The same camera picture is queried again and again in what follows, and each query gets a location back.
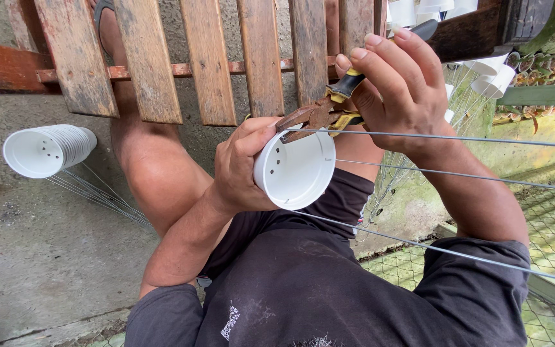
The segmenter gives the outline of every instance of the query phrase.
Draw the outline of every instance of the leg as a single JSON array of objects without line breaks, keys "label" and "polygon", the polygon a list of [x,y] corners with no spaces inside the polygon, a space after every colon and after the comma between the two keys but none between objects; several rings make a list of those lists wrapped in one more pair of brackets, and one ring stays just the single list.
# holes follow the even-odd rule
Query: leg
[{"label": "leg", "polygon": [[[96,0],[89,0],[94,7]],[[115,13],[104,9],[100,40],[116,66],[127,65]],[[141,122],[132,82],[115,82],[120,119],[110,137],[128,185],[160,237],[185,214],[213,179],[183,148],[176,125]]]}]

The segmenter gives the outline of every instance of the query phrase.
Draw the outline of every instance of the flip-flop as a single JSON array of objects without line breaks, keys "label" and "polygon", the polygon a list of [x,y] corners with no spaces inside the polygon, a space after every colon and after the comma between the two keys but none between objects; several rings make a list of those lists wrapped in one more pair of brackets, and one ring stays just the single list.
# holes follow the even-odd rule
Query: flip-flop
[{"label": "flip-flop", "polygon": [[98,0],[96,3],[96,8],[93,11],[93,22],[96,26],[97,31],[97,38],[100,38],[100,19],[102,19],[102,11],[104,9],[111,9],[115,12],[115,5],[113,4],[113,0]]}]

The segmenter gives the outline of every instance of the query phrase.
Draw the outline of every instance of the metal wire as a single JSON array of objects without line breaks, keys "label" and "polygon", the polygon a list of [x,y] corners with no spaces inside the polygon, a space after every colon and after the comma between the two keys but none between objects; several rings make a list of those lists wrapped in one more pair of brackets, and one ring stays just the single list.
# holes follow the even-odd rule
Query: metal wire
[{"label": "metal wire", "polygon": [[329,219],[329,218],[325,218],[325,217],[314,216],[312,214],[307,214],[305,212],[300,212],[300,211],[297,211],[297,210],[291,210],[291,212],[296,213],[296,214],[301,214],[303,216],[308,216],[308,217],[313,217],[313,218],[316,218],[316,219],[320,219],[320,220],[323,220],[325,222],[331,222],[331,223],[334,223],[334,224],[343,225],[344,227],[355,228],[355,229],[360,230],[362,232],[368,232],[368,233],[372,233],[372,234],[375,234],[375,235],[384,236],[386,238],[390,238],[390,239],[397,240],[397,241],[404,242],[404,243],[409,243],[409,244],[414,245],[414,246],[420,246],[420,247],[424,247],[424,248],[428,248],[428,249],[433,249],[435,251],[442,252],[442,253],[447,253],[447,254],[452,254],[454,256],[465,257],[465,258],[480,261],[480,262],[486,262],[488,264],[504,266],[504,267],[507,267],[509,269],[519,270],[519,271],[523,271],[523,272],[532,273],[534,275],[539,275],[539,276],[544,276],[544,277],[549,277],[551,279],[555,279],[555,275],[550,275],[549,273],[534,271],[534,270],[526,269],[524,267],[519,267],[519,266],[515,266],[515,265],[511,265],[511,264],[505,264],[503,262],[491,261],[489,259],[475,257],[475,256],[471,256],[469,254],[464,254],[464,253],[460,253],[460,252],[456,252],[456,251],[450,251],[449,249],[443,249],[443,248],[439,248],[439,247],[435,247],[435,246],[425,245],[424,243],[419,243],[419,242],[415,242],[415,241],[406,240],[405,238],[399,238],[397,236],[391,236],[391,235],[387,235],[387,234],[383,234],[383,233],[373,232],[372,230],[361,228],[361,227],[358,227],[356,225],[350,225],[350,224],[347,224],[347,223],[339,222],[337,220],[333,220],[333,219]]},{"label": "metal wire", "polygon": [[381,131],[354,131],[354,130],[326,130],[326,129],[295,129],[288,128],[290,131],[307,131],[312,133],[344,133],[344,134],[364,134],[364,135],[387,135],[396,137],[421,137],[421,138],[443,138],[443,139],[461,139],[465,141],[481,141],[481,142],[500,142],[500,143],[518,143],[522,145],[551,146],[555,147],[555,142],[543,141],[521,141],[519,139],[497,139],[497,138],[480,138],[480,137],[447,137],[442,135],[423,135],[423,134],[405,134],[405,133],[384,133]]},{"label": "metal wire", "polygon": [[380,167],[392,167],[395,169],[407,169],[407,170],[414,170],[414,171],[420,171],[420,172],[432,172],[432,173],[436,173],[436,174],[446,174],[446,175],[453,175],[453,176],[462,176],[462,177],[470,177],[470,178],[481,178],[483,180],[490,180],[490,181],[499,181],[499,182],[505,182],[505,183],[515,183],[515,184],[520,184],[520,185],[528,185],[528,186],[537,186],[540,188],[549,188],[549,189],[555,189],[554,185],[544,185],[541,183],[532,183],[532,182],[524,182],[524,181],[515,181],[515,180],[507,180],[505,178],[496,178],[496,177],[485,177],[485,176],[479,176],[479,175],[470,175],[468,173],[458,173],[458,172],[450,172],[450,171],[440,171],[440,170],[429,170],[429,169],[419,169],[418,167],[405,167],[405,166],[394,166],[394,165],[386,165],[386,164],[377,164],[377,163],[373,163],[373,162],[362,162],[362,161],[349,161],[346,159],[336,159],[335,161],[342,161],[342,162],[354,162],[356,164],[367,164],[367,165],[374,165],[374,166],[380,166]]}]

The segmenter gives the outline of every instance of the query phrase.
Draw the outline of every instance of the rusty pliers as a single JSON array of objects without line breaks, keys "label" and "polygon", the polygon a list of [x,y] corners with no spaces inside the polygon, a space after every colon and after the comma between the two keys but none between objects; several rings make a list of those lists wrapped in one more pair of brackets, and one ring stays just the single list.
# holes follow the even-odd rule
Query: rusty pliers
[{"label": "rusty pliers", "polygon": [[[414,27],[412,32],[427,41],[436,31],[438,22],[430,19]],[[365,123],[361,115],[356,112],[344,110],[332,111],[331,109],[341,104],[345,99],[349,99],[356,87],[363,82],[365,75],[350,68],[344,77],[337,83],[327,85],[325,97],[318,99],[313,105],[308,105],[295,110],[276,123],[277,132],[282,132],[298,124],[302,124],[301,129],[318,130],[325,128],[328,130],[343,130],[348,125],[359,125]],[[312,131],[289,131],[280,140],[286,144],[297,139],[311,135]],[[334,137],[339,133],[329,133]]]}]

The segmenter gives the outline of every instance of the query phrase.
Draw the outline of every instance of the wooden bench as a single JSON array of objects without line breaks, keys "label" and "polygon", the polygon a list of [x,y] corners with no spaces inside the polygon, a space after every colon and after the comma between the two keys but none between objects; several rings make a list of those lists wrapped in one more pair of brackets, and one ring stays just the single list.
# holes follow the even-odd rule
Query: wooden bench
[{"label": "wooden bench", "polygon": [[[74,114],[119,117],[112,81],[131,80],[145,122],[181,124],[173,78],[193,78],[204,125],[236,126],[229,75],[245,74],[253,117],[282,115],[282,72],[295,72],[299,106],[335,78],[322,0],[289,0],[293,57],[281,59],[273,0],[237,0],[243,61],[228,62],[217,0],[180,0],[190,64],[172,64],[156,0],[115,0],[129,66],[108,67],[86,0],[6,0],[19,49],[0,46],[0,94],[62,94]],[[339,0],[340,51],[385,33],[387,0]],[[443,62],[508,52],[544,26],[551,1],[479,0],[439,23],[430,45]]]}]

